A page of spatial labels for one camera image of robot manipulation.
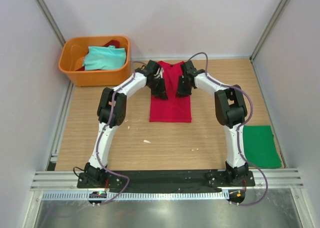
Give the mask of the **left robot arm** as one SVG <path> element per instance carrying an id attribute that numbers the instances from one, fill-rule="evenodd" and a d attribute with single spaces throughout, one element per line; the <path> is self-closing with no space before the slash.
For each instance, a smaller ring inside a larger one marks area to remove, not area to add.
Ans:
<path id="1" fill-rule="evenodd" d="M 127 99 L 145 86 L 159 92 L 161 99 L 167 99 L 163 72 L 162 68 L 149 74 L 136 70 L 122 84 L 103 90 L 97 110 L 97 139 L 79 181 L 95 188 L 101 188 L 105 184 L 108 179 L 109 151 L 117 129 L 126 118 Z"/>

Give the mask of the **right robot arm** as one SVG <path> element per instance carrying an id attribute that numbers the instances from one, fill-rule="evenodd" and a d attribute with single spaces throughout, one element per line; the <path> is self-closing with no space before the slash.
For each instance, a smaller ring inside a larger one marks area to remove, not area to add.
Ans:
<path id="1" fill-rule="evenodd" d="M 241 88 L 222 83 L 204 72 L 180 76 L 177 88 L 178 97 L 191 95 L 192 88 L 200 88 L 214 96 L 215 116 L 223 126 L 226 138 L 225 180 L 229 185 L 237 186 L 249 174 L 243 142 L 248 111 Z"/>

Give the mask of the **red t-shirt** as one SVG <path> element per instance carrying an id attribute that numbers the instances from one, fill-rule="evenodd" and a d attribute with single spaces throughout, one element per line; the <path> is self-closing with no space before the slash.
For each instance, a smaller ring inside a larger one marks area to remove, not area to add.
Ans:
<path id="1" fill-rule="evenodd" d="M 179 77 L 182 76 L 182 62 L 169 64 L 159 61 L 158 64 L 163 69 L 163 78 L 168 96 L 167 100 L 151 96 L 150 100 L 150 122 L 172 122 L 190 123 L 192 121 L 191 98 L 177 97 Z"/>

